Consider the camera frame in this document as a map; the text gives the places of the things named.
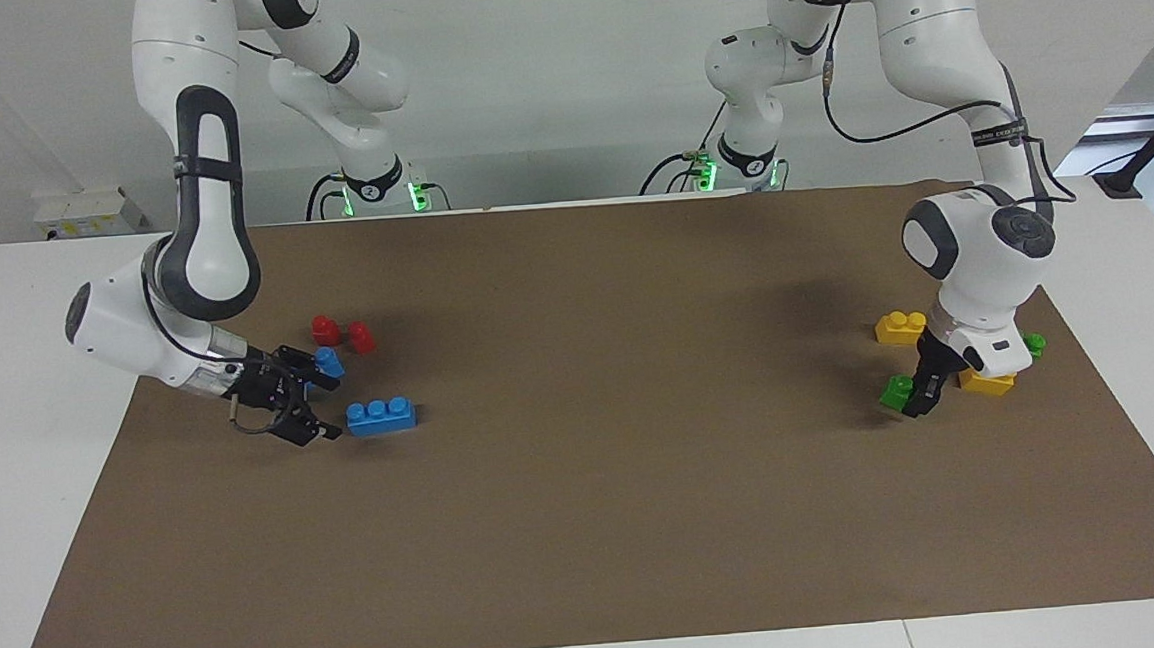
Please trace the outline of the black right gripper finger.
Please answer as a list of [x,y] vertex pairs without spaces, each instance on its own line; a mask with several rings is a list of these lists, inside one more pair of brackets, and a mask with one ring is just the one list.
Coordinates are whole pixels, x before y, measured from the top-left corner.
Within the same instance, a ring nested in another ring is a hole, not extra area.
[[297,401],[288,410],[277,412],[278,438],[304,447],[310,440],[340,438],[340,425],[330,424],[317,417],[310,404]]
[[325,362],[319,361],[317,354],[304,353],[295,347],[280,346],[273,352],[273,361],[283,366],[295,380],[295,389],[307,391],[310,387],[334,390],[340,385],[340,368],[328,370]]

